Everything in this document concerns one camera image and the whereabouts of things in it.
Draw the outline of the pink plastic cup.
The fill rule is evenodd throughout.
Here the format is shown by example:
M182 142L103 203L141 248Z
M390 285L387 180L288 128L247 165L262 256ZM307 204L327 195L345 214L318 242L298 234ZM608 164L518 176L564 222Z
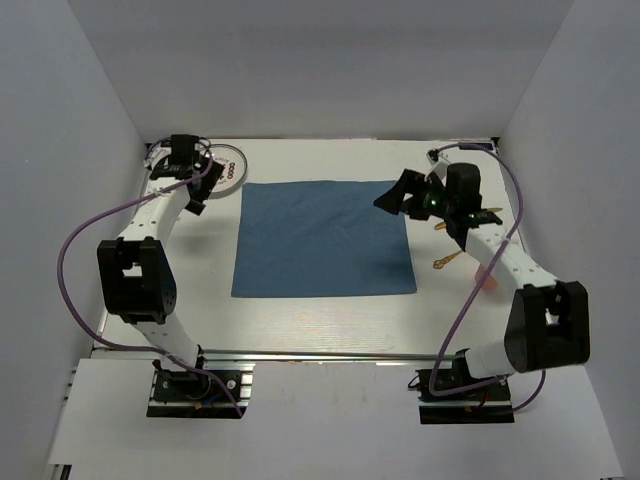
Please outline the pink plastic cup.
M482 264L478 265L478 268L474 276L475 282L482 290L494 291L498 288L497 281L491 276L486 274L486 269Z

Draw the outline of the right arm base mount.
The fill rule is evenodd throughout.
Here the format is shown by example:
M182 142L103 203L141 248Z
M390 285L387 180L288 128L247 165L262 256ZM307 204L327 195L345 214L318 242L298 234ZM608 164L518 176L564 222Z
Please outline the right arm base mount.
M445 391L482 383L472 378L464 354L458 351L449 367L441 365L435 375L434 390ZM491 384L458 393L437 396L429 389L432 368L418 369L407 389L417 393L421 425L513 424L515 415L507 378L499 375Z

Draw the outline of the gold fork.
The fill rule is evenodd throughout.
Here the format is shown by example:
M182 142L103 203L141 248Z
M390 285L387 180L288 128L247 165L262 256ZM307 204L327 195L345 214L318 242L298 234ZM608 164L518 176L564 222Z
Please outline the gold fork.
M463 253L463 250L458 250L452 254L449 254L447 256L444 256L440 259L437 259L433 262L432 264L432 268L436 269L436 270L441 270L443 269L446 265L448 265L449 263L451 263L454 259L456 259L457 257L459 257L461 254Z

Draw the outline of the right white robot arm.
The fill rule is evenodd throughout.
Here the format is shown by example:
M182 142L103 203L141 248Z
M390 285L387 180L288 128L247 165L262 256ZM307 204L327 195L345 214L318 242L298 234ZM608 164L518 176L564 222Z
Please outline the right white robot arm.
M474 164L434 167L429 174L404 170L373 203L414 220L442 219L449 237L512 296L501 338L458 351L444 386L430 375L428 389L435 397L472 399L510 375L581 365L590 358L586 288L559 280L513 242L501 219L483 207L480 186Z

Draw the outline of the blue cloth napkin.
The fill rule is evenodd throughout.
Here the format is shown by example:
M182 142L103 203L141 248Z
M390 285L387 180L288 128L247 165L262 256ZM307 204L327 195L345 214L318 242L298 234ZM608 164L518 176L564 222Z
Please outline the blue cloth napkin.
M232 296L415 293L405 220L373 204L391 186L389 181L245 184Z

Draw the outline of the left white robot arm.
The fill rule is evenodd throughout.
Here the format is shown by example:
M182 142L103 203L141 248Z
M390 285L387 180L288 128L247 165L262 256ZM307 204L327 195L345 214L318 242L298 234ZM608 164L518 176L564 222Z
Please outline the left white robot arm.
M185 332L176 314L177 284L165 243L179 216L201 214L224 167L205 152L206 141L195 135L169 138L169 153L152 167L146 199L130 224L114 240L97 249L100 280L107 311L131 325L165 359L183 365L177 387L199 399L211 387L211 374L197 365L199 346Z

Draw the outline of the gold knife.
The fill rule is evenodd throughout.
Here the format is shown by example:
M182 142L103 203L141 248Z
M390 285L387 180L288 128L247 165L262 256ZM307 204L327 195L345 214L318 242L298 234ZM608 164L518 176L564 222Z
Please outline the gold knife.
M498 212L502 211L502 208L499 208L499 207L487 208L486 211L487 212L492 212L492 213L498 213ZM445 230L446 229L446 223L444 221L439 222L434 226L434 229L436 231Z

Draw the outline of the white plate with red characters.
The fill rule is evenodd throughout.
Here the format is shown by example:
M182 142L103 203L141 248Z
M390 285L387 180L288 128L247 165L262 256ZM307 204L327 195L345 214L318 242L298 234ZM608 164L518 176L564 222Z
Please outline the white plate with red characters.
M209 197L219 199L237 191L245 182L248 173L248 161L244 152L236 146L217 143L209 147L207 156L224 167Z

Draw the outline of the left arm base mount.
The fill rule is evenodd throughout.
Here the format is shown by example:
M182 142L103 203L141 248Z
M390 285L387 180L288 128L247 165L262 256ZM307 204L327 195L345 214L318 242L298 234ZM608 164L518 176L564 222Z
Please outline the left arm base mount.
M249 371L224 367L210 370L223 384L210 376L164 368L152 362L154 376L146 410L147 418L232 419L245 413L251 386Z

